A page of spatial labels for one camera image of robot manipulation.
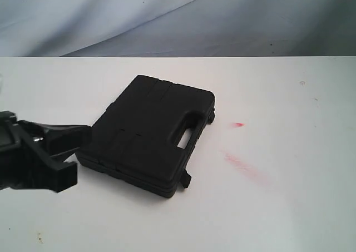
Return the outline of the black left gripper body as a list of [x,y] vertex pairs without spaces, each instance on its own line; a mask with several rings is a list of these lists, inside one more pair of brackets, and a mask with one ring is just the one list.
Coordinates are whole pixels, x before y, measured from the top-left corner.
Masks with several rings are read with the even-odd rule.
[[46,146],[50,129],[50,125],[18,121],[11,111],[1,112],[2,190],[53,190]]

